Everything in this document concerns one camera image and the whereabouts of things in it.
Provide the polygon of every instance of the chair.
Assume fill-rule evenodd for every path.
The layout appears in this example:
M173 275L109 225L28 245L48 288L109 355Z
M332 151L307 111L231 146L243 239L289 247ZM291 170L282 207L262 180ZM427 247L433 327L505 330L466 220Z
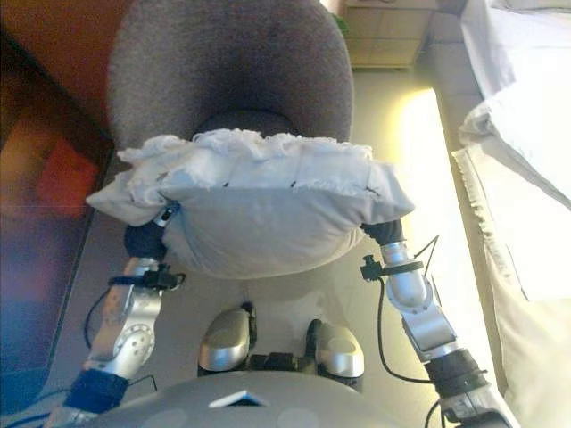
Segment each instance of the chair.
M215 128L347 141L352 73L317 0L138 0L109 68L112 134L190 139Z

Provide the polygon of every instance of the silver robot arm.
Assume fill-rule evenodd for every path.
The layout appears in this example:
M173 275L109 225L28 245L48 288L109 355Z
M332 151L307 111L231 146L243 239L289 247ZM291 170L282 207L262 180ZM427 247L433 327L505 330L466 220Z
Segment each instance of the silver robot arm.
M141 227L129 226L125 246L131 259L123 276L112 278L103 305L103 322L82 371L63 405L50 414L46 428L83 424L117 407L154 348L154 322L165 290L174 290L180 276L162 265L164 227L177 208L167 207Z
M385 262L381 267L367 256L363 276L367 280L388 276L389 301L401 312L404 330L440 395L446 417L466 427L519 428L495 386L485 379L469 351L459 346L433 285L422 274L422 262L407 249L401 221L363 229L379 243Z

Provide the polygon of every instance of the cable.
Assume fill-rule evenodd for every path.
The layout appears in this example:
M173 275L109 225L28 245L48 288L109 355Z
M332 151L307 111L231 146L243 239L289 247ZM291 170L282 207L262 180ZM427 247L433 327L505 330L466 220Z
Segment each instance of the cable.
M426 414L425 428L428 428L428 425L430 424L430 419L432 418L432 414L434 413L437 407L438 407L438 400L432 405L432 407L430 408L430 410L428 410L428 413Z
M137 379L136 381L131 382L128 386L131 387L131 386L133 386L133 385L136 385L137 383L142 382L142 381L144 381L145 379L151 379L151 381L153 382L153 388L154 388L154 391L155 391L155 392L157 392L157 391L159 390L159 389L157 388L157 382L155 381L154 376L153 376L152 374L149 374L149 375L144 376L144 377L142 377L142 378L140 378L140 379Z
M105 296L109 293L109 291L110 289L108 288L101 296L99 296L99 299L95 301L89 312L87 312L86 319L83 322L83 340L85 341L87 348L90 350L91 350L91 341L89 340L89 331L88 331L89 322L91 321L91 316L93 315L93 311L95 310L95 308L97 308L97 305L101 303L101 300L105 298Z
M414 259L416 257L418 257L420 254L422 254L423 252L426 251L426 249L432 245L432 250L430 251L430 256L428 256L428 262L426 263L426 267L425 267L425 276L428 273L428 268L430 267L430 262L432 261L432 256L434 254L434 250L436 249L436 244L438 243L438 238L440 238L440 235L435 236L434 238L432 238L432 240L424 246L424 248L422 250L420 250L419 252L417 252L414 255Z
M430 381L428 379L414 379L412 377L407 377L407 376L403 376L402 374L395 373L393 370L391 370L391 368L388 366L388 364L386 364L385 353L383 351L383 333L382 333L383 301L385 300L385 281L383 281L383 278L379 278L379 281L381 283L381 295L379 297L378 311L377 311L377 343L378 343L378 353L379 353L379 356L381 357L381 363L383 363L383 367L385 368L386 372L389 375L394 376L397 379L401 379L402 381L405 381L405 382L429 383L429 384L433 383L432 381Z
M39 421L40 419L46 419L48 416L50 416L49 413L42 413L41 415L26 417L24 419L21 419L19 421L12 422L11 424L6 425L5 428L14 428L16 426L24 425L24 424L27 424L29 422Z
M442 406L440 406L440 426L441 428L446 428L446 419L444 418L444 412Z

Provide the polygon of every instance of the wooden cabinet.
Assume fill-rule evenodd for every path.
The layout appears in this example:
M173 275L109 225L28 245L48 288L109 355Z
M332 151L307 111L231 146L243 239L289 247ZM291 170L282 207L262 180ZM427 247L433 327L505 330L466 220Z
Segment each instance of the wooden cabinet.
M346 0L345 40L353 68L409 68L436 10L431 0Z

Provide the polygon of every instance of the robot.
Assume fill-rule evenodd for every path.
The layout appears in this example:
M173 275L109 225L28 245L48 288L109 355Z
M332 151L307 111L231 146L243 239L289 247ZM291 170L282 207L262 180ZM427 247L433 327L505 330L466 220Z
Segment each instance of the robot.
M153 352L162 294L184 280L161 263L167 252L161 242L164 227L176 211L170 205L148 224L127 228L130 260L123 276L110 280L91 352L45 427L399 426L357 392L364 358L347 328L314 320L302 357L250 355L256 316L249 302L211 323L201 342L197 379L120 406L129 380ZM389 301L401 312L404 331L446 418L465 428L519 428L495 386L459 346L433 285L422 273L422 262L407 248L401 221L362 229L379 244L384 261L381 265L367 256L363 277L388 277Z

